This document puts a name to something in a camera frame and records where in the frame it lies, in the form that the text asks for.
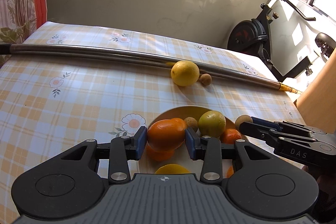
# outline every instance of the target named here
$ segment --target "fruit bowl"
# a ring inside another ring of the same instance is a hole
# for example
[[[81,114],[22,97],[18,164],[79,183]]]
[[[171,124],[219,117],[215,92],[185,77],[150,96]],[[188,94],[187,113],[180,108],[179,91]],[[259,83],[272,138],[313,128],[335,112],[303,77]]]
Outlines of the fruit bowl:
[[[149,127],[157,121],[164,119],[172,119],[172,118],[181,118],[185,119],[187,117],[194,117],[196,120],[199,120],[200,117],[205,113],[210,111],[211,109],[200,107],[200,106],[181,106],[169,109],[159,116],[157,116]],[[225,117],[226,119],[226,129],[235,128],[234,122]],[[175,150],[174,155],[169,159],[161,162],[154,161],[147,156],[147,149],[142,154],[141,159],[137,162],[137,170],[143,174],[154,174],[156,170],[167,164],[179,164],[183,167],[187,168],[191,173],[195,173],[197,178],[200,178],[201,169],[203,165],[202,160],[191,160],[188,154],[188,150],[183,143],[179,148]],[[231,160],[222,160],[223,166],[223,177],[226,177],[226,172],[229,167],[232,165]]]

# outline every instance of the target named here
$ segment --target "metal screw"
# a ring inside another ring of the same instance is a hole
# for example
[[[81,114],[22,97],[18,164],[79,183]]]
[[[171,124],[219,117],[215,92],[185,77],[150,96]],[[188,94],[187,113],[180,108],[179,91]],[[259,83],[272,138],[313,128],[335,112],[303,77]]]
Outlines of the metal screw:
[[[277,13],[274,12],[274,13],[273,13],[273,18],[274,18],[274,19],[278,19],[278,18],[279,18],[279,15],[278,15]]]
[[[306,68],[306,75],[310,76],[313,74],[313,70],[311,68]]]
[[[125,180],[126,178],[127,178],[127,175],[123,172],[115,172],[111,175],[111,179],[117,180],[117,181]]]
[[[206,180],[217,180],[220,177],[221,176],[215,172],[208,172],[203,175],[203,178],[205,178]]]

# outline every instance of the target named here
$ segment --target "checkered tablecloth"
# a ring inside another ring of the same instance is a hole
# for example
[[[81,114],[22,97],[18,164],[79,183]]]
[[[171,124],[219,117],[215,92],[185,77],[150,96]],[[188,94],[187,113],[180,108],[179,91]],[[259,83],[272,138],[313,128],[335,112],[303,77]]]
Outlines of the checkered tablecloth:
[[[149,52],[270,79],[256,57],[193,42],[103,27],[45,23],[25,43],[70,44]],[[160,113],[199,105],[235,121],[242,115],[304,123],[285,92],[214,78],[178,87],[170,70],[110,61],[12,56],[0,69],[0,223],[18,217],[11,186],[24,171],[86,139],[132,136]],[[272,151],[263,142],[253,142]],[[107,162],[99,174],[107,175]],[[130,163],[132,172],[136,165]]]

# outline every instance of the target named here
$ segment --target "yellow lemon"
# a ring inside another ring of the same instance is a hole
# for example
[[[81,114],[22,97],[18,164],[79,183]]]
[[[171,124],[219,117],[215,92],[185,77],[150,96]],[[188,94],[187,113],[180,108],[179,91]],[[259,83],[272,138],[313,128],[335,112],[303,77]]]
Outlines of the yellow lemon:
[[[190,174],[187,168],[178,164],[167,164],[156,170],[157,175]]]
[[[170,76],[175,84],[189,86],[197,82],[200,71],[191,61],[178,61],[171,69]]]
[[[205,112],[198,121],[198,128],[201,136],[211,136],[218,138],[223,134],[226,120],[222,113],[216,110]]]

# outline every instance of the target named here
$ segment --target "stainless steel rod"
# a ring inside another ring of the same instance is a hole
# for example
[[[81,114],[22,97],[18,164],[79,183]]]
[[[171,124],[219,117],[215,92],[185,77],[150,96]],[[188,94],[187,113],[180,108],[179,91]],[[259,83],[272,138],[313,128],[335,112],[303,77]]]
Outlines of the stainless steel rod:
[[[111,60],[124,63],[148,65],[161,68],[172,68],[174,63],[180,61],[179,58],[150,54],[146,52],[135,52],[118,50],[113,48],[73,46],[73,45],[50,45],[50,44],[11,44],[10,54],[37,54],[80,57],[99,60]],[[260,85],[275,90],[284,90],[298,93],[297,90],[288,87],[278,81],[266,79],[257,75],[209,65],[193,61],[199,68],[200,73],[208,73],[220,78],[236,80],[248,84]]]

